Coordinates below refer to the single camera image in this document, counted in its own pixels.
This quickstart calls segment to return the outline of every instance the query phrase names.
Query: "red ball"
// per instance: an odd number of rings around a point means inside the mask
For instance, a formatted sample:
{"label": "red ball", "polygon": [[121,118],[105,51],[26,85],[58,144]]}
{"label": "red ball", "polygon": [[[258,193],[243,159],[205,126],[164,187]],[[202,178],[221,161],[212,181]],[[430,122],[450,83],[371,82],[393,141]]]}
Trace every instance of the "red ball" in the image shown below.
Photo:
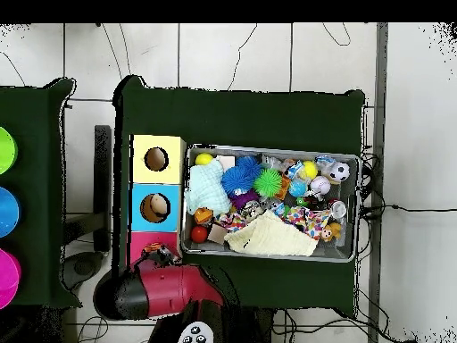
{"label": "red ball", "polygon": [[204,228],[203,226],[194,226],[192,229],[192,232],[190,233],[190,238],[195,242],[195,243],[203,243],[208,237],[208,230]]}

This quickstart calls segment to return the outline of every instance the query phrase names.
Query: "white ball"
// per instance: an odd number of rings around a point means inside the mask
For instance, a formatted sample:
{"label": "white ball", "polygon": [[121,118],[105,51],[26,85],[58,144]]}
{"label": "white ball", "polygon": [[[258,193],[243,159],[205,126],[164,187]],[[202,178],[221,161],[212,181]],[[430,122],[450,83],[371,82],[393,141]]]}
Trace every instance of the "white ball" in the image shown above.
{"label": "white ball", "polygon": [[349,178],[349,166],[346,163],[333,163],[328,172],[328,176],[334,181],[345,181]]}
{"label": "white ball", "polygon": [[316,176],[310,184],[310,188],[318,190],[321,195],[326,195],[330,191],[330,181],[323,176]]}

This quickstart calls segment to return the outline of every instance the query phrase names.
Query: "blue bowl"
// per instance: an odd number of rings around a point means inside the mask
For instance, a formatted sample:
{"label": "blue bowl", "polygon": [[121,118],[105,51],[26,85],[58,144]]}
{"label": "blue bowl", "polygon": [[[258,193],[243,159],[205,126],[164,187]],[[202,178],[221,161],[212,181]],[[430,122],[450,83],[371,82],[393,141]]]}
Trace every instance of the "blue bowl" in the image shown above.
{"label": "blue bowl", "polygon": [[0,238],[10,234],[18,224],[20,208],[11,192],[0,187]]}

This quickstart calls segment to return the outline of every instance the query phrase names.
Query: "gray plastic bin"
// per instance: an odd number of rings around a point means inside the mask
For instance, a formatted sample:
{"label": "gray plastic bin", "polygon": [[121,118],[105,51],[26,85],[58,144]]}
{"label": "gray plastic bin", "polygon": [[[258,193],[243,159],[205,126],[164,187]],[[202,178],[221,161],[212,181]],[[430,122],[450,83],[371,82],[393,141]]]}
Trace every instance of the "gray plastic bin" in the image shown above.
{"label": "gray plastic bin", "polygon": [[361,159],[356,155],[339,155],[327,153],[310,153],[304,151],[291,150],[273,150],[267,148],[250,148],[250,147],[235,147],[235,146],[202,146],[192,145],[187,147],[185,155],[184,169],[184,189],[188,189],[189,170],[195,164],[195,158],[201,153],[209,153],[216,155],[233,155],[247,156],[265,154],[275,156],[278,159],[284,160],[292,158],[296,160],[311,160],[318,155],[328,155],[335,158],[337,161],[347,163],[350,169],[350,177],[343,181],[340,185],[332,185],[331,190],[326,194],[325,198],[337,197],[343,201],[347,208],[346,216],[341,222],[343,224],[341,238],[333,238],[330,242],[319,241],[316,249],[311,256],[296,256],[296,255],[251,255],[237,253],[230,249],[226,242],[224,246],[217,243],[206,241],[197,244],[190,239],[190,232],[195,226],[194,216],[187,213],[186,200],[184,199],[182,221],[181,221],[181,236],[180,245],[185,254],[206,254],[206,255],[231,255],[244,257],[259,257],[266,259],[291,259],[291,260],[308,260],[321,261],[329,263],[347,263],[350,262],[357,252],[357,240],[359,230],[359,209],[361,204],[360,188],[361,188]]}

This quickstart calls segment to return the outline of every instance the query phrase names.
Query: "green mat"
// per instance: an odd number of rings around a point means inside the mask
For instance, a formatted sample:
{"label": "green mat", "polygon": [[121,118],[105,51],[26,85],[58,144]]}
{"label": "green mat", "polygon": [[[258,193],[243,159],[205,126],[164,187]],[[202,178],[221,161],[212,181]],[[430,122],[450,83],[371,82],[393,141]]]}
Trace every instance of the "green mat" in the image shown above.
{"label": "green mat", "polygon": [[[145,88],[141,78],[127,77],[114,96],[114,159],[119,152],[122,157],[120,218],[114,220],[120,222],[120,246],[126,246],[130,134],[180,136],[188,144],[360,155],[364,97],[360,90],[333,95]],[[120,261],[125,262],[123,248]],[[230,291],[223,268],[243,305],[336,307],[353,314],[354,261],[327,264],[209,255],[185,255],[184,261],[201,264]]]}
{"label": "green mat", "polygon": [[21,282],[12,305],[78,306],[60,282],[62,245],[61,108],[73,90],[70,79],[44,88],[0,87],[0,126],[16,140],[14,166],[0,186],[21,204],[21,220],[0,248],[21,263]]}

